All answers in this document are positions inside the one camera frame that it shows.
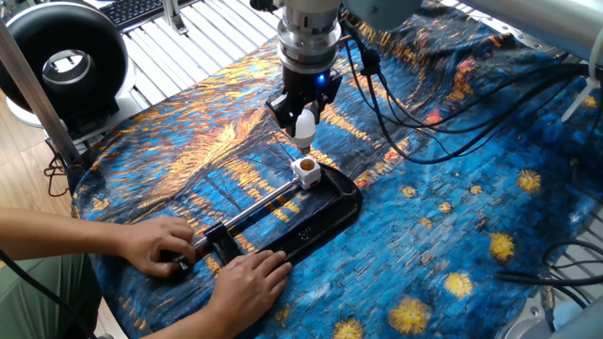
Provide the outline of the person's right hand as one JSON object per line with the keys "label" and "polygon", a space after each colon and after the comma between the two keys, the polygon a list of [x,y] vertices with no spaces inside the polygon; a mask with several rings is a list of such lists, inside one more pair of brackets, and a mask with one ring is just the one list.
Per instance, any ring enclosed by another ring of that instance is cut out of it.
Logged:
{"label": "person's right hand", "polygon": [[285,253],[271,250],[239,256],[225,266],[208,303],[224,334],[234,337],[264,315],[285,290],[291,270]]}

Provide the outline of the person's left hand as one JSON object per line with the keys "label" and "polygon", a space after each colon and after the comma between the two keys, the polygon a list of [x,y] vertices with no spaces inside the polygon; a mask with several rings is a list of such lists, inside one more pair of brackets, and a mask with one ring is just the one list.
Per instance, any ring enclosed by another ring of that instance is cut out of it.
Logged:
{"label": "person's left hand", "polygon": [[123,225],[120,230],[118,254],[146,275],[169,278],[179,269],[174,261],[162,258],[164,252],[184,257],[189,263],[196,259],[193,231],[184,219],[162,216]]}

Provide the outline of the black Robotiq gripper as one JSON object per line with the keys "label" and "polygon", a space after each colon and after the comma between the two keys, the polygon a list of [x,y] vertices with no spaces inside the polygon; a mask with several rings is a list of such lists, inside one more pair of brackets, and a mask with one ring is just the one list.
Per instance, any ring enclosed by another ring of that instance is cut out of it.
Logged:
{"label": "black Robotiq gripper", "polygon": [[342,78],[342,74],[336,69],[320,73],[297,73],[284,68],[283,93],[270,96],[266,105],[279,127],[290,137],[296,137],[296,123],[304,105],[314,102],[315,119],[319,121],[324,109],[334,102]]}

